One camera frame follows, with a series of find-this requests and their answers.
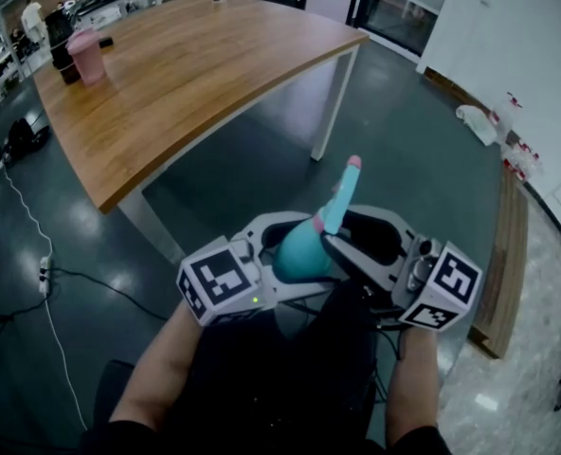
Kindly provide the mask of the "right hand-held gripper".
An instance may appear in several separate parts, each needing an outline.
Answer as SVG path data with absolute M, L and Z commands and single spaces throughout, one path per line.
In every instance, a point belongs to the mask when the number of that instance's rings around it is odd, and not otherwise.
M 416 234 L 396 212 L 352 205 L 344 217 L 351 238 L 323 233 L 321 243 L 354 281 L 390 295 L 397 320 L 443 332 L 473 305 L 481 269 L 450 242 Z

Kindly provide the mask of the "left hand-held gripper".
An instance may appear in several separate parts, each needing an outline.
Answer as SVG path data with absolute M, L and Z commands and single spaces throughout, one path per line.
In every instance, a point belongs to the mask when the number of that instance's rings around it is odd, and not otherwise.
M 273 249 L 312 214 L 279 211 L 262 214 L 228 239 L 221 236 L 182 260 L 175 284 L 202 327 L 247 320 L 278 304 L 332 291 L 340 279 L 271 282 L 262 264 L 263 249 Z

